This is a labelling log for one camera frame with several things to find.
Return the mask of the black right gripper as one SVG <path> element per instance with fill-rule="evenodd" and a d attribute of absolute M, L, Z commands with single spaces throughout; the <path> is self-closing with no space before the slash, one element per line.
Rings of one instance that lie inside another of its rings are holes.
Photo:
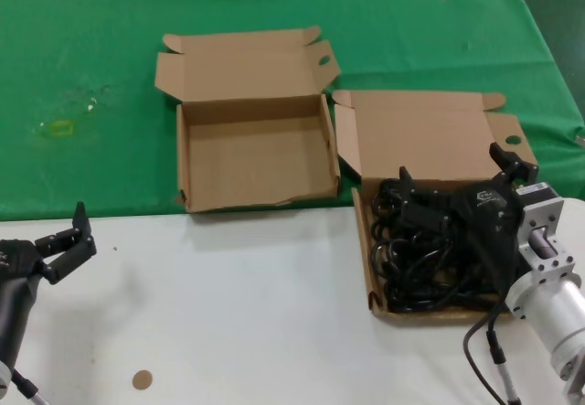
<path fill-rule="evenodd" d="M 453 209 L 465 246 L 479 261 L 495 292 L 506 294 L 516 279 L 519 259 L 521 208 L 515 182 L 535 184 L 539 168 L 498 143 L 490 144 L 489 155 L 500 172 L 455 192 L 417 187 L 407 168 L 401 166 L 400 218 L 404 225 L 453 237 Z"/>

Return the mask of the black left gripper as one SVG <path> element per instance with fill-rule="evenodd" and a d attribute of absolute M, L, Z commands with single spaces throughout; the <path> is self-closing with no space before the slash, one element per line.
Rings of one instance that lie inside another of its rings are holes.
<path fill-rule="evenodd" d="M 85 205 L 80 201 L 72 228 L 35 241 L 1 241 L 1 282 L 42 276 L 54 285 L 97 253 Z"/>

